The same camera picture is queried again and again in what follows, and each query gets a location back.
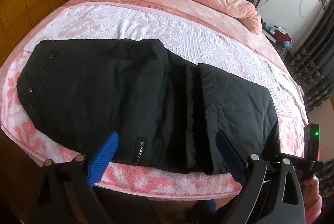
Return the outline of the pink sleeve forearm right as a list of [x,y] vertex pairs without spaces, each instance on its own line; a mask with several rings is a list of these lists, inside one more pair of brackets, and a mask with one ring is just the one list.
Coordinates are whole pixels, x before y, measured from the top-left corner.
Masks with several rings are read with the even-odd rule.
[[305,212],[305,224],[313,224],[317,217],[321,214],[323,202],[322,197],[318,195],[311,203]]

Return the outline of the person right hand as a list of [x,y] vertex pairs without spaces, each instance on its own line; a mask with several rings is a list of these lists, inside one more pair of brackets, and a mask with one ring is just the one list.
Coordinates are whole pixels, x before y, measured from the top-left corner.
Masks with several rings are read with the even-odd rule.
[[300,186],[308,190],[306,194],[303,194],[305,211],[307,211],[312,208],[319,199],[319,179],[313,175],[309,179],[301,181]]

